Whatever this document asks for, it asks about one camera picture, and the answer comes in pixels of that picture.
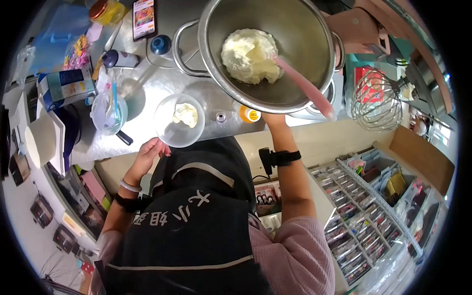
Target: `window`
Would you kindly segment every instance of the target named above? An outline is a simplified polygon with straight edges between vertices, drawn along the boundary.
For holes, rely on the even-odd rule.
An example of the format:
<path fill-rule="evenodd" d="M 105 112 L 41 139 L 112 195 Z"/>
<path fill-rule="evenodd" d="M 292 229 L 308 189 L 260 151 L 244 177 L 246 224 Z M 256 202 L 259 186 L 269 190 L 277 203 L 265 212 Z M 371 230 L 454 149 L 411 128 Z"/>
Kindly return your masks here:
<path fill-rule="evenodd" d="M 435 122 L 433 136 L 439 139 L 445 146 L 449 146 L 449 137 L 451 136 L 451 130 Z"/>

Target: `orange bottle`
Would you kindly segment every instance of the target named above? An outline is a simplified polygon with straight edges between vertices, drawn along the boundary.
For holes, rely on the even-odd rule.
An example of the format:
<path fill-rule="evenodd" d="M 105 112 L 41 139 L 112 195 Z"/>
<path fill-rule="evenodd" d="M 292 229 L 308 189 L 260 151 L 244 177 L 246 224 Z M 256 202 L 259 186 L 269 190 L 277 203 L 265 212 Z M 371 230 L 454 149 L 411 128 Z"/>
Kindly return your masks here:
<path fill-rule="evenodd" d="M 246 123 L 254 123 L 259 121 L 261 118 L 261 112 L 258 110 L 253 110 L 248 108 L 245 105 L 238 103 L 237 101 L 233 102 L 233 108 L 239 117 Z"/>

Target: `phone screen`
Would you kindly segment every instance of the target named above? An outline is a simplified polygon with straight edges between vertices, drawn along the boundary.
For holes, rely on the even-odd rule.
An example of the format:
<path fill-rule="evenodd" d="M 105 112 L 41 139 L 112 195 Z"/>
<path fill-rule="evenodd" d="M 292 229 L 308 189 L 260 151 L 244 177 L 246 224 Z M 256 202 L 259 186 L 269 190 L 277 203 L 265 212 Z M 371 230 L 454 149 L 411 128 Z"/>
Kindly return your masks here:
<path fill-rule="evenodd" d="M 138 0 L 133 3 L 133 39 L 140 39 L 156 31 L 154 0 Z"/>

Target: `black watch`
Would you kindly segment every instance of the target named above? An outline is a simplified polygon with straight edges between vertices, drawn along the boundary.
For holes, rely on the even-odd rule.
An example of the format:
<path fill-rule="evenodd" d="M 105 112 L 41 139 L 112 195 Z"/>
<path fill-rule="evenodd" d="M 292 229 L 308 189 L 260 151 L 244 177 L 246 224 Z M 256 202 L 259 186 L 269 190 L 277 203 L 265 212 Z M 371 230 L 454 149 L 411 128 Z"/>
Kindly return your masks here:
<path fill-rule="evenodd" d="M 264 170 L 266 171 L 267 175 L 272 174 L 272 167 L 289 166 L 291 162 L 302 158 L 300 151 L 274 152 L 269 150 L 268 147 L 259 150 L 259 157 L 261 158 Z"/>

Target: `pan handle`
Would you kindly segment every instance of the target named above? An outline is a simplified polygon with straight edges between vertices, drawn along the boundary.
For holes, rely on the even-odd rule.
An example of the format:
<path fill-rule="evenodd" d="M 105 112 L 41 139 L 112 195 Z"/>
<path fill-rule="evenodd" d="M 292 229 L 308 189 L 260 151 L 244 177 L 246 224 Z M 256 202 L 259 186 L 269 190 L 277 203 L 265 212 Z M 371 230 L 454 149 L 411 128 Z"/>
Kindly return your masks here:
<path fill-rule="evenodd" d="M 335 72 L 339 72 L 340 70 L 344 68 L 344 64 L 346 62 L 346 51 L 344 50 L 344 45 L 341 40 L 341 37 L 339 37 L 339 35 L 336 34 L 335 32 L 331 32 L 331 34 L 333 34 L 334 38 L 336 39 L 339 45 L 339 51 L 341 53 L 341 60 L 339 61 L 339 65 L 334 69 Z"/>
<path fill-rule="evenodd" d="M 133 143 L 133 139 L 121 130 L 118 131 L 116 136 L 118 136 L 118 138 L 121 139 L 126 145 L 131 145 Z"/>
<path fill-rule="evenodd" d="M 180 56 L 179 52 L 179 43 L 180 43 L 180 35 L 182 32 L 190 28 L 191 26 L 196 25 L 200 20 L 199 19 L 194 19 L 188 23 L 183 24 L 174 34 L 174 45 L 172 46 L 172 54 L 174 55 L 174 61 L 176 62 L 176 65 L 178 69 L 189 76 L 194 76 L 194 77 L 204 77 L 204 78 L 210 78 L 210 74 L 208 71 L 203 71 L 203 70 L 192 70 L 191 68 L 187 67 L 182 60 L 182 57 Z"/>

